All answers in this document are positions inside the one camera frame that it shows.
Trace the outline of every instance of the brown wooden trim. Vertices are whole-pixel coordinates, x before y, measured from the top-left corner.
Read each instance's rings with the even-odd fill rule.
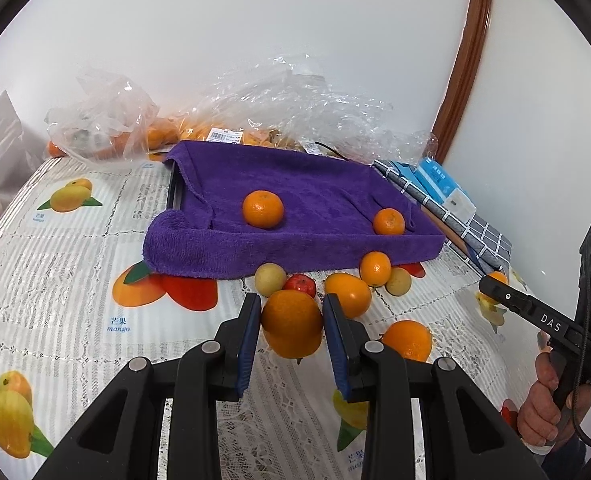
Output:
[[[433,133],[438,140],[435,160],[440,163],[447,157],[469,102],[489,26],[491,3],[492,0],[469,0],[460,49],[455,58],[445,100],[433,125]]]

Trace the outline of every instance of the blue gripper pad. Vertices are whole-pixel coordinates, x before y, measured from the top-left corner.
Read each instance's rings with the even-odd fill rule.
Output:
[[[324,298],[322,303],[322,319],[336,387],[342,394],[342,397],[348,399],[351,392],[351,387],[349,386],[349,359],[339,333],[338,321],[336,320],[335,313],[331,307],[331,301],[328,297]]]
[[[258,303],[253,304],[251,314],[246,323],[242,345],[238,354],[238,381],[235,387],[238,395],[242,398],[248,383],[251,380],[251,370],[253,369],[253,358],[255,357],[256,346],[258,344],[259,322],[262,313],[261,306]]]

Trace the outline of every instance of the wall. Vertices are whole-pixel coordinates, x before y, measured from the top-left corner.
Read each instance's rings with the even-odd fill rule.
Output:
[[[468,0],[32,0],[0,37],[0,92],[44,137],[55,105],[80,99],[78,70],[126,73],[163,111],[233,66],[319,57],[336,88],[391,102],[399,127],[430,127]]]
[[[512,263],[569,316],[591,224],[591,47],[553,0],[494,0],[446,168],[514,243]],[[583,425],[591,435],[591,412]]]

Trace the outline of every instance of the black cable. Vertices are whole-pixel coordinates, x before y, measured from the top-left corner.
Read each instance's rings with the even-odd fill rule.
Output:
[[[314,140],[314,142],[318,145],[321,146],[322,148],[326,148],[327,150],[329,150],[330,152],[335,153],[336,155],[338,155],[340,158],[343,158],[344,160],[348,160],[348,158],[346,158],[344,155],[342,155],[340,152],[338,152],[338,150],[334,150],[332,147],[327,146],[326,144],[323,144],[322,142],[318,142],[317,140]]]
[[[582,331],[582,348],[579,355],[579,367],[576,373],[575,387],[573,388],[573,400],[571,403],[571,420],[573,428],[578,434],[579,439],[587,446],[591,447],[591,437],[589,437],[580,427],[578,420],[578,390],[582,379],[582,371],[584,370],[584,359],[587,355],[587,345],[589,343],[589,320],[591,318],[591,279],[588,273],[584,273],[587,280],[587,308],[584,317],[584,329]]]

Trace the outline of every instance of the purple towel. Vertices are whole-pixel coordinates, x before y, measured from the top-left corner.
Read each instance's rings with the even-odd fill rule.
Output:
[[[287,272],[354,269],[370,251],[391,263],[435,258],[443,234],[370,166],[259,146],[186,140],[168,154],[184,177],[181,210],[151,223],[144,261],[158,272],[196,278],[250,276],[266,262]],[[274,229],[252,227],[242,216],[250,192],[282,199],[284,219]],[[373,232],[382,208],[402,213],[402,236]]]

